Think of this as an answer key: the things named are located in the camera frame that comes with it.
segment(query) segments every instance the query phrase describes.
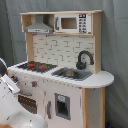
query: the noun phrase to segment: stovetop burner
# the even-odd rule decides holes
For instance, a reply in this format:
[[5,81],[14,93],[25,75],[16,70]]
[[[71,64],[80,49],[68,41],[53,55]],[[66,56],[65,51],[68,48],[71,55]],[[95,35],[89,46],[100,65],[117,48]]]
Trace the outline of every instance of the stovetop burner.
[[55,67],[57,67],[57,65],[34,62],[34,61],[17,66],[17,68],[21,68],[24,70],[31,70],[31,71],[35,71],[35,72],[41,72],[41,73],[49,71],[50,69],[53,69]]

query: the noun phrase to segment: microwave window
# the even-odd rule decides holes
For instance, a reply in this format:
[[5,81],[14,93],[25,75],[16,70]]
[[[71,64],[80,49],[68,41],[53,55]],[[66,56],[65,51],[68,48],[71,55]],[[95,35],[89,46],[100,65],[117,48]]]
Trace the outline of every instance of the microwave window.
[[61,18],[62,29],[77,29],[76,18]]

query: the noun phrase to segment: stove knob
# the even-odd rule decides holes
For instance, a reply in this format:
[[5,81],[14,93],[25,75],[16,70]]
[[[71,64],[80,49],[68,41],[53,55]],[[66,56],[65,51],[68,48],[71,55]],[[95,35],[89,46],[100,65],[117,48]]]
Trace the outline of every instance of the stove knob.
[[12,78],[12,80],[13,80],[14,82],[17,82],[17,81],[18,81],[18,77],[16,77],[16,76],[12,76],[11,78]]
[[32,82],[32,87],[37,87],[37,82],[36,81]]

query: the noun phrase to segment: gray wall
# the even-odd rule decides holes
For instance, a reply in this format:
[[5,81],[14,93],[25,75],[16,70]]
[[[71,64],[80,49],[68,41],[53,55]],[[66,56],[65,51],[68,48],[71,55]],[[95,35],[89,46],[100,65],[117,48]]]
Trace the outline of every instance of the gray wall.
[[106,121],[115,128],[128,127],[128,1],[127,0],[6,0],[15,63],[26,60],[21,12],[104,11],[102,18],[102,69],[115,76],[106,88]]
[[0,58],[13,65],[13,51],[5,0],[0,1]]

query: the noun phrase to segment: oven window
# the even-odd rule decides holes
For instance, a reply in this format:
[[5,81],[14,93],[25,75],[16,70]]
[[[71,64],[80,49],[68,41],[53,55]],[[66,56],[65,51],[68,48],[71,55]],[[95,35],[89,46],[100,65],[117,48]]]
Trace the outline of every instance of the oven window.
[[18,102],[29,112],[37,114],[37,105],[35,100],[18,95]]
[[76,18],[61,18],[62,29],[77,29]]

